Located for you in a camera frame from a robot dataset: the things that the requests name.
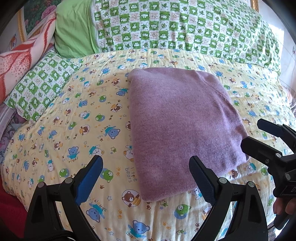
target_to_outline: painting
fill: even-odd
[[[257,12],[259,12],[258,7],[258,0],[241,0],[242,2],[245,2],[248,4],[251,8],[255,9]]]
[[[18,11],[18,29],[22,42],[40,33],[41,27],[62,0],[29,0]]]

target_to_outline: human hand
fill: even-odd
[[[282,214],[285,211],[287,214],[293,214],[296,211],[296,198],[284,199],[277,198],[273,205],[274,214]]]

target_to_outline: floral blanket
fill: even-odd
[[[40,34],[0,54],[0,103],[46,52],[55,31],[55,20],[54,11],[47,16]]]

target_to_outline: green pillow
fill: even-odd
[[[92,0],[63,0],[57,6],[56,51],[65,58],[100,53],[91,18]]]
[[[79,67],[49,51],[20,80],[4,103],[35,124]]]

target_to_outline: blue gripper pad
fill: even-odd
[[[282,137],[284,132],[280,125],[274,124],[264,119],[259,119],[257,121],[257,126],[260,130],[272,134],[276,137]]]
[[[94,156],[93,158],[96,158],[96,160],[77,187],[75,202],[78,206],[87,201],[87,198],[103,170],[103,159],[100,156]]]
[[[215,173],[204,166],[201,160],[197,156],[193,156],[189,160],[189,170],[193,176],[202,196],[206,202],[209,202],[212,207],[216,203],[215,198],[215,186],[211,180],[217,182],[217,176]]]

